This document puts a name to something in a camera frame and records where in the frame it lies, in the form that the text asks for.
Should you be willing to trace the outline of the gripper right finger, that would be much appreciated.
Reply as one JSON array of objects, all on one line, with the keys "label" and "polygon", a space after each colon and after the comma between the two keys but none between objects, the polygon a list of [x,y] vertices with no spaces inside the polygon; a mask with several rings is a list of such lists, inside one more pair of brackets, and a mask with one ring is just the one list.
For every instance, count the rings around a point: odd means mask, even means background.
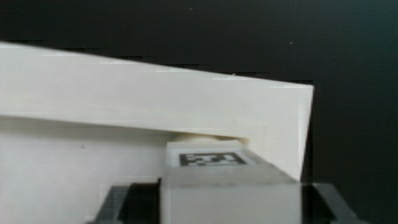
[{"label": "gripper right finger", "polygon": [[303,224],[372,224],[360,218],[330,183],[303,185]]}]

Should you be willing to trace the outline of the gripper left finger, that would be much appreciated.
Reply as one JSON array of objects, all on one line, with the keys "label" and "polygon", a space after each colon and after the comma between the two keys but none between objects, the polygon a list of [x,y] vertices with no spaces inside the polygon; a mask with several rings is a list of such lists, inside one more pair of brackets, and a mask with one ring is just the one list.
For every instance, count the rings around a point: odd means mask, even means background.
[{"label": "gripper left finger", "polygon": [[161,184],[162,179],[157,179],[115,186],[88,224],[161,224]]}]

